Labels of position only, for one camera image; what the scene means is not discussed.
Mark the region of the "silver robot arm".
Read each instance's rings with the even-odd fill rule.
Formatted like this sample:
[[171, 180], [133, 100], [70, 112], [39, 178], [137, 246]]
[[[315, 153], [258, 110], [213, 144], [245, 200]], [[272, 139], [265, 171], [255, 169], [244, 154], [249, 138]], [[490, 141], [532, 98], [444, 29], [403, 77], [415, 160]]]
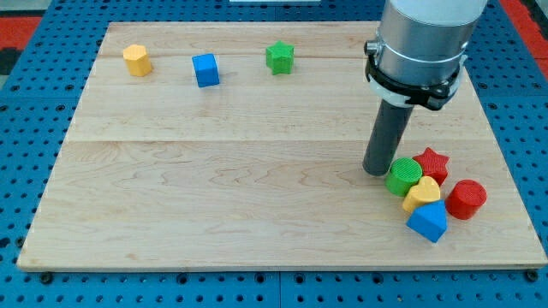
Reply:
[[440, 110], [456, 94], [486, 0], [387, 0], [364, 45], [365, 76], [385, 102]]

